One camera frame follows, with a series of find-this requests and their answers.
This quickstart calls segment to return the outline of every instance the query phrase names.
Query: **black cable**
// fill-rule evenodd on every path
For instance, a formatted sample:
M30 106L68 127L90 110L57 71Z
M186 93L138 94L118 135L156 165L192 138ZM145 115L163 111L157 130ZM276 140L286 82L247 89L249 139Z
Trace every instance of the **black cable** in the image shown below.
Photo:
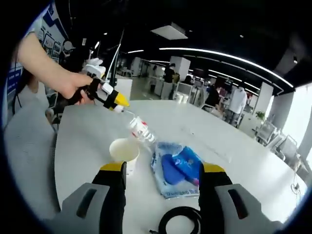
M190 234L198 234L200 230L200 223L201 223L201 216L199 214L199 211L188 206L180 206L175 207L171 210L169 210L161 219L159 226L158 226L158 232L150 230L150 233L153 234L167 234L166 232L166 226L170 219L176 216L185 216L189 218L194 223L194 228Z

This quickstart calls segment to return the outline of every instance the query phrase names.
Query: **blue package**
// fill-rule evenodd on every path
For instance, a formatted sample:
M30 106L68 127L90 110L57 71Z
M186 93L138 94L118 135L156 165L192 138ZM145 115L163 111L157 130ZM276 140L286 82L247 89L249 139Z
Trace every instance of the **blue package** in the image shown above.
M198 155L185 146L176 156L172 156L172 164L194 185L199 185L199 170L202 164Z
M161 157L162 170L164 179L168 184L176 185L185 179L185 176L171 163L172 155Z

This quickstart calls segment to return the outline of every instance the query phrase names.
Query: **white shirt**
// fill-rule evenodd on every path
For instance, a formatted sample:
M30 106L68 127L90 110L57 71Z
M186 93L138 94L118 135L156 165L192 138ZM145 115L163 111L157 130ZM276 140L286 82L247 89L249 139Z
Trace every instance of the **white shirt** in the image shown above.
M243 88L239 87L234 91L229 109L230 111L233 111L236 114L240 114L244 109L246 102L247 102L247 94Z
M47 95L45 94L44 84L39 82L36 94L28 88L28 85L26 85L25 88L18 94L15 100L15 113L17 113L23 106L33 101L34 98L37 98L40 101L44 111L49 108L49 101Z

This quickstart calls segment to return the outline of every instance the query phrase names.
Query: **human arm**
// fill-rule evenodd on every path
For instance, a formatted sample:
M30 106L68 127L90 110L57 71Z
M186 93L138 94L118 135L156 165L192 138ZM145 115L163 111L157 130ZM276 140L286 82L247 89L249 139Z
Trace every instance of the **human arm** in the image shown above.
M30 33L20 42L17 59L42 83L60 92L66 99L70 99L77 88L92 82L91 77L69 72L54 62L42 48L35 33ZM84 91L81 91L81 95L83 97L79 103L90 101Z

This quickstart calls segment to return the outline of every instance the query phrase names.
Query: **table surface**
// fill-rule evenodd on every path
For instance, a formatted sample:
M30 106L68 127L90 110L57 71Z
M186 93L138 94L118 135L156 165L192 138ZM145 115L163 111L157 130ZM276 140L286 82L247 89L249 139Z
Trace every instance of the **table surface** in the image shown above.
M225 169L233 183L239 183L262 204L270 220L284 222L296 207L291 191L294 171L268 149L233 126L191 104L169 100L131 101L130 110L147 122L160 140L190 146L203 160ZM85 182L92 182L99 168L111 161L109 146L116 138L130 135L128 114L84 105L66 107L59 126L55 155L55 180L60 205ZM141 148L136 170L127 178L123 228L144 234L157 230L162 216L176 206L198 207L198 198L165 200L157 191L150 169L151 155ZM305 183L297 176L302 195ZM176 217L171 223L181 221ZM191 228L170 224L167 230L190 233Z

